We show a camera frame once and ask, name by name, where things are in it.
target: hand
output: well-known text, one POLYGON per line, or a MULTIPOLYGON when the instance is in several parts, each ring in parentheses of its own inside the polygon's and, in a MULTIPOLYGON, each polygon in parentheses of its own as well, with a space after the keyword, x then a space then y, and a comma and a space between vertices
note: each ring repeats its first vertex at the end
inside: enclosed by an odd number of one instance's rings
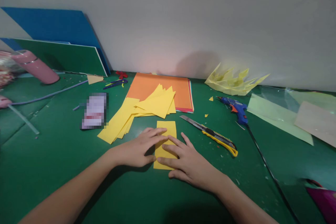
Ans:
POLYGON ((166 128, 146 128, 137 138, 132 141, 120 144, 109 149, 109 156, 113 159, 114 166, 128 165, 142 167, 148 163, 154 162, 154 155, 145 156, 146 151, 154 144, 168 140, 167 136, 162 136, 166 128))
POLYGON ((184 133, 181 133, 181 136, 186 144, 169 135, 169 140, 176 146, 162 145, 164 150, 174 152, 180 159, 158 157, 157 161, 176 169, 169 172, 169 178, 178 178, 199 188, 216 193, 224 186, 223 183, 230 179, 199 154, 184 133))

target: white tube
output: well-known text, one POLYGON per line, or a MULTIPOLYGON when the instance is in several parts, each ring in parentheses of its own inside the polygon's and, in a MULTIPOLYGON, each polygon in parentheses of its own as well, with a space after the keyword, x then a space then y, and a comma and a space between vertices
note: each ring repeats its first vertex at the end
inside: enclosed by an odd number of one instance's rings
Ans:
POLYGON ((8 107, 14 111, 15 114, 17 114, 28 126, 31 128, 31 130, 38 135, 39 131, 28 121, 26 117, 24 117, 19 111, 17 111, 12 105, 8 104, 8 107))

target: pink thermos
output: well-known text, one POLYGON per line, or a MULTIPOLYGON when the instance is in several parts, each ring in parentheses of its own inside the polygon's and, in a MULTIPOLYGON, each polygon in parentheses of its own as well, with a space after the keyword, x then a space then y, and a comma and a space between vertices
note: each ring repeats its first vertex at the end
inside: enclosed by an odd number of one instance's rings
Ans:
POLYGON ((12 53, 11 57, 28 73, 32 74, 45 84, 51 84, 60 79, 60 77, 51 70, 50 67, 37 58, 31 51, 15 51, 12 53))

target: green table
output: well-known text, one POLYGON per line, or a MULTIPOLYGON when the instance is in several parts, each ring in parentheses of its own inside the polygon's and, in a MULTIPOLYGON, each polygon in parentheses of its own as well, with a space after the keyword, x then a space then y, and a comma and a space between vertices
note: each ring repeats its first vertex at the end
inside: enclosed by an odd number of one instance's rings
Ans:
MULTIPOLYGON (((129 74, 125 88, 107 89, 110 119, 121 106, 134 78, 129 74)), ((116 75, 106 78, 114 81, 116 75)), ((17 79, 2 95, 15 102, 38 98, 86 80, 83 75, 63 74, 60 81, 42 85, 35 78, 17 79)), ((222 93, 211 90, 204 80, 192 79, 195 112, 193 120, 230 138, 238 147, 233 158, 223 147, 182 120, 181 112, 166 120, 176 121, 178 138, 184 132, 195 148, 220 171, 226 173, 262 209, 280 223, 294 223, 274 182, 263 165, 247 131, 236 124, 236 115, 223 104, 209 101, 222 93)), ((103 83, 83 84, 52 98, 16 108, 40 131, 36 135, 9 109, 0 110, 0 218, 17 223, 28 211, 57 188, 83 171, 109 148, 135 138, 145 127, 156 127, 158 117, 135 118, 129 134, 112 145, 97 137, 99 129, 79 129, 83 110, 72 111, 103 83)), ((235 97, 248 104, 249 96, 235 97)), ((301 178, 312 178, 336 190, 335 149, 314 138, 315 146, 247 113, 250 127, 274 175, 302 223, 324 223, 306 193, 301 178)), ((170 180, 167 170, 118 167, 99 187, 78 223, 233 223, 228 211, 212 194, 179 180, 170 180)))

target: red clip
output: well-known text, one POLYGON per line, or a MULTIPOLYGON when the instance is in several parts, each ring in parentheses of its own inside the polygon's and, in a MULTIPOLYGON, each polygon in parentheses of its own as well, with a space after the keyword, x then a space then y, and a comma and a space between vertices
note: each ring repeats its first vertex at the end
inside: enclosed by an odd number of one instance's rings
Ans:
POLYGON ((232 104, 230 104, 230 106, 231 106, 231 108, 232 108, 231 112, 238 113, 238 111, 236 110, 236 108, 235 108, 232 104))
POLYGON ((119 76, 119 79, 123 79, 124 77, 125 77, 125 78, 128 77, 127 73, 125 73, 125 72, 116 71, 116 74, 120 75, 120 76, 119 76))

